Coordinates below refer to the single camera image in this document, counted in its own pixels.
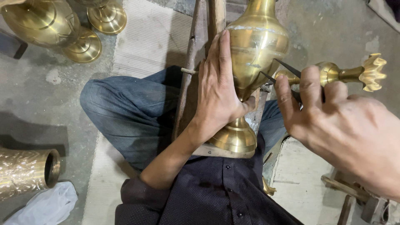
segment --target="brass vase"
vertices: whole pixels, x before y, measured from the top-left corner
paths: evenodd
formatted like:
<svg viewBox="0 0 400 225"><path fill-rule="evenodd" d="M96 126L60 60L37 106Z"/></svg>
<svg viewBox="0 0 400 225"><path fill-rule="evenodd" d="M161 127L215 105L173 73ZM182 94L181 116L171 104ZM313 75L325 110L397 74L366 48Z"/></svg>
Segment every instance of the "brass vase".
<svg viewBox="0 0 400 225"><path fill-rule="evenodd" d="M386 78L386 74L381 73L386 60L380 57L380 53L371 54L367 60L364 61L362 66L351 69L339 69L339 67L332 62L320 62L315 64L320 71L320 82L322 86L334 81L360 82L363 84L363 90L373 92L382 88L380 80ZM287 76L289 84L300 84L300 78L288 70L280 70L276 73L277 76Z"/></svg>
<svg viewBox="0 0 400 225"><path fill-rule="evenodd" d="M75 62L96 60L102 51L100 39L81 27L78 16L65 0L27 0L1 8L7 25L28 43L61 48Z"/></svg>
<svg viewBox="0 0 400 225"><path fill-rule="evenodd" d="M236 94L241 101L265 84L274 58L283 59L289 36L275 16L275 0L251 0L244 14L232 22L230 47ZM219 130L210 140L217 147L233 152L250 152L257 147L257 138L244 117Z"/></svg>
<svg viewBox="0 0 400 225"><path fill-rule="evenodd" d="M54 187L60 175L57 150L0 148L0 201Z"/></svg>
<svg viewBox="0 0 400 225"><path fill-rule="evenodd" d="M101 33L114 35L126 26L126 13L114 0L76 0L88 8L90 23Z"/></svg>

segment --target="fingernail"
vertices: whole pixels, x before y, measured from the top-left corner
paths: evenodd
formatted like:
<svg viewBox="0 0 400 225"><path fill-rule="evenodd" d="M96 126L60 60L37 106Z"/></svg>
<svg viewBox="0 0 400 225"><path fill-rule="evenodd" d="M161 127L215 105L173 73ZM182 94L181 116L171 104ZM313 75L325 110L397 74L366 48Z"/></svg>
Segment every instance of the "fingernail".
<svg viewBox="0 0 400 225"><path fill-rule="evenodd" d="M283 76L278 76L278 77L275 78L276 81L282 80L282 79L283 79Z"/></svg>

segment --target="shirt sleeve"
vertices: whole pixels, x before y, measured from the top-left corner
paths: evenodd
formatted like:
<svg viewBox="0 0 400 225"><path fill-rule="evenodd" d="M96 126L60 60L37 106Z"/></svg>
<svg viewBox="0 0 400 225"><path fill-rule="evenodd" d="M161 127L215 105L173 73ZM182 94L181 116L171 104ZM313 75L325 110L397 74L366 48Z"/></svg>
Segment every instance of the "shirt sleeve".
<svg viewBox="0 0 400 225"><path fill-rule="evenodd" d="M139 177L125 180L121 188L122 204L115 212L115 224L157 224L169 194L169 189L156 190Z"/></svg>

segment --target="dark shirt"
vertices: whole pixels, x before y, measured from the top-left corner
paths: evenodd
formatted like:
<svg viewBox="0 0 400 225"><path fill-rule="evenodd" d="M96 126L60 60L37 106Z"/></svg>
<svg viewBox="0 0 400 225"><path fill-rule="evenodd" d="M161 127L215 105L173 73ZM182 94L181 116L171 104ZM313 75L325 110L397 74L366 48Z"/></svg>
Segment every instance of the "dark shirt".
<svg viewBox="0 0 400 225"><path fill-rule="evenodd" d="M250 159L192 156L170 190L126 180L115 224L301 224L264 193L260 149Z"/></svg>

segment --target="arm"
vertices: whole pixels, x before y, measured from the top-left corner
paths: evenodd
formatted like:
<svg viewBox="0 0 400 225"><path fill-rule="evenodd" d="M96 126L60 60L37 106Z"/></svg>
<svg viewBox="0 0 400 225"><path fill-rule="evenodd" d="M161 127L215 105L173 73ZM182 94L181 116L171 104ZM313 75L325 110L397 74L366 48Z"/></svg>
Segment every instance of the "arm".
<svg viewBox="0 0 400 225"><path fill-rule="evenodd" d="M400 202L400 120L373 98L348 96L336 81L324 88L316 66L302 71L300 111L288 80L275 85L278 105L290 135L335 168L356 176L367 190Z"/></svg>
<svg viewBox="0 0 400 225"><path fill-rule="evenodd" d="M140 174L154 189L168 189L192 153L223 126L254 109L255 98L236 96L230 57L230 35L224 30L212 41L199 69L198 104L194 118L181 135Z"/></svg>

